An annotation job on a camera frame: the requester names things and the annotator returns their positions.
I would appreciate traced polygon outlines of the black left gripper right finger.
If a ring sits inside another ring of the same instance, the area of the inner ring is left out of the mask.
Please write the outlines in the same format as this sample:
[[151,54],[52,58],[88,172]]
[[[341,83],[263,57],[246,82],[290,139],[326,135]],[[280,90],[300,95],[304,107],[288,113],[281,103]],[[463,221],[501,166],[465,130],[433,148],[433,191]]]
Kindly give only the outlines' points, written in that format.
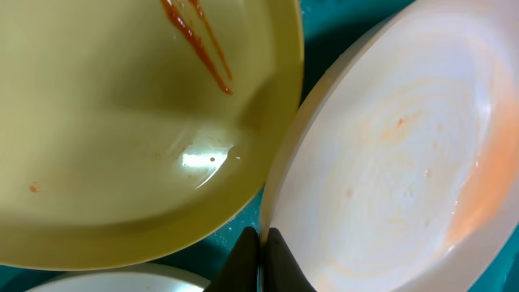
[[262,274],[264,292],[315,292],[277,228],[268,231]]

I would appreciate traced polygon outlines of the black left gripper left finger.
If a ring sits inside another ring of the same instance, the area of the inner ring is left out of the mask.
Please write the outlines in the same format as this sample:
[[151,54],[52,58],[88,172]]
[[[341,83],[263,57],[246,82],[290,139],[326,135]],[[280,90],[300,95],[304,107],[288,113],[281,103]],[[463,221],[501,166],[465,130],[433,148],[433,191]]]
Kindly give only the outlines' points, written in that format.
[[260,240],[253,227],[246,227],[220,273],[204,292],[256,292],[260,265]]

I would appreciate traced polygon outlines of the white plate with sauce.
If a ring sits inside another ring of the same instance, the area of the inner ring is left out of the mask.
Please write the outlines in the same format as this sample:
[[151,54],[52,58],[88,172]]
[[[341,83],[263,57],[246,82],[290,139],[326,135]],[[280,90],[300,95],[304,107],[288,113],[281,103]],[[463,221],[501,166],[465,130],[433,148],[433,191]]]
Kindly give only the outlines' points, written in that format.
[[466,291],[518,222],[518,0],[425,0],[325,72],[260,228],[318,291]]

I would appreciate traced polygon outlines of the yellow-green plate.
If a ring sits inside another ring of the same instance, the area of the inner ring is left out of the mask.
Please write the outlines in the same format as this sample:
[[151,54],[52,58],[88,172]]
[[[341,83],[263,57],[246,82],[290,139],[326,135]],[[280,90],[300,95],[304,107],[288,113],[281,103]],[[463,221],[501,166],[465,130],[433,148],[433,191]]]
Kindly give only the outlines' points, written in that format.
[[2,0],[2,264],[138,264],[224,225],[297,111],[303,40],[296,1]]

